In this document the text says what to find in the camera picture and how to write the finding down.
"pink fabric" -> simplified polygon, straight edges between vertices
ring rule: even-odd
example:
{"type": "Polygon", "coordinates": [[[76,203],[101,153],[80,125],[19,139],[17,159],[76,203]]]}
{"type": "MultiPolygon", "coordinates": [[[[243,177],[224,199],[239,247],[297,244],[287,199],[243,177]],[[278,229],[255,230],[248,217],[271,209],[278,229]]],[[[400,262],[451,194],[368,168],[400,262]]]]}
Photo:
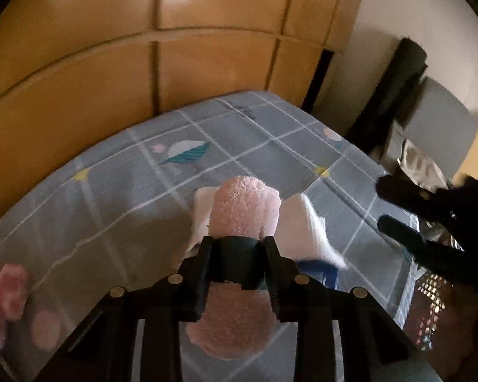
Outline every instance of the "pink fabric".
{"type": "Polygon", "coordinates": [[[5,264],[0,270],[0,350],[6,335],[6,320],[16,321],[23,315],[28,274],[19,264],[5,264]]]}
{"type": "Polygon", "coordinates": [[[41,310],[32,321],[32,341],[39,349],[50,351],[59,340],[62,323],[59,316],[49,310],[41,310]]]}
{"type": "MultiPolygon", "coordinates": [[[[281,200],[278,191],[254,177],[236,177],[214,195],[209,235],[262,239],[274,235],[281,200]]],[[[261,351],[276,323],[269,293],[242,290],[240,284],[211,283],[201,319],[189,323],[192,343],[220,359],[238,359],[261,351]]]]}

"beige wall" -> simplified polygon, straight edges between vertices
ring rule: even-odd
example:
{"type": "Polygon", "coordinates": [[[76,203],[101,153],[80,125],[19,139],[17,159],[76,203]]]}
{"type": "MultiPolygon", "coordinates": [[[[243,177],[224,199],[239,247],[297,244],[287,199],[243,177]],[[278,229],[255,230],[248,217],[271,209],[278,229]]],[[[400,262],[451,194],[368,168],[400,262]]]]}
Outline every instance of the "beige wall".
{"type": "Polygon", "coordinates": [[[478,119],[478,18],[465,0],[362,0],[334,79],[315,107],[316,116],[345,133],[403,37],[423,47],[426,74],[478,119]]]}

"bed sheet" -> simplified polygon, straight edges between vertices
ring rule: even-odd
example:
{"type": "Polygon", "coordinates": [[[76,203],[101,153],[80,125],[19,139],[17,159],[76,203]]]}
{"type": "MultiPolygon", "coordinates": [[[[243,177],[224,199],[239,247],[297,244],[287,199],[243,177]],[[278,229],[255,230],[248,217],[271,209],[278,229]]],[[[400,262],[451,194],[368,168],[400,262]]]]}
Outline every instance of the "bed sheet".
{"type": "MultiPolygon", "coordinates": [[[[417,228],[417,219],[377,197],[384,174],[354,145],[265,91],[187,106],[112,136],[52,173],[0,220],[0,267],[21,263],[32,276],[4,357],[32,380],[52,355],[32,345],[29,325],[39,309],[60,315],[60,344],[111,287],[136,290],[171,273],[190,237],[193,192],[237,175],[260,178],[282,199],[307,194],[350,265],[338,289],[365,287],[402,326],[416,266],[377,231],[376,220],[387,213],[417,228]]],[[[292,380],[296,334],[296,325],[279,325],[277,343],[262,355],[213,362],[182,331],[185,380],[292,380]]]]}

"yellow star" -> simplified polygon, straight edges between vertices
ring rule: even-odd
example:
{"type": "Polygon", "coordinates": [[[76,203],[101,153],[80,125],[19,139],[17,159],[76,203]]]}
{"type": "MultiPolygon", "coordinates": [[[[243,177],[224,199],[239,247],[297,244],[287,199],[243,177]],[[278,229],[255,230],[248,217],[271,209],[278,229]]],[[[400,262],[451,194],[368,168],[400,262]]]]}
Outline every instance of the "yellow star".
{"type": "Polygon", "coordinates": [[[74,179],[75,181],[87,181],[87,176],[89,175],[90,169],[85,168],[82,169],[81,171],[78,171],[77,173],[74,174],[74,179]]]}
{"type": "Polygon", "coordinates": [[[319,177],[323,177],[323,178],[329,177],[329,170],[325,166],[316,166],[314,168],[314,172],[319,177]]]}

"mattress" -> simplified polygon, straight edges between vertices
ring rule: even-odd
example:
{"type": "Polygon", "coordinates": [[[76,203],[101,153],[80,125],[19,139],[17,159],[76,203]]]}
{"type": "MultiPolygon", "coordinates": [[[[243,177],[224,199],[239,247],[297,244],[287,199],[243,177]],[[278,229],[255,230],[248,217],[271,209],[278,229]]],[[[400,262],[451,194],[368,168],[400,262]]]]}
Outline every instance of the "mattress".
{"type": "MultiPolygon", "coordinates": [[[[20,378],[32,380],[53,353],[32,344],[36,312],[59,314],[60,344],[110,288],[145,288],[171,273],[191,234],[194,191],[247,174],[282,199],[304,192],[350,265],[339,273],[338,289],[365,287],[403,325],[416,266],[377,231],[376,220],[389,214],[417,228],[417,219],[377,197],[384,170],[281,98],[242,92],[104,140],[53,172],[0,220],[0,267],[21,263],[31,274],[24,318],[11,324],[4,350],[20,378]]],[[[182,331],[185,380],[292,380],[296,335],[297,325],[279,324],[261,355],[223,362],[191,345],[182,331]]]]}

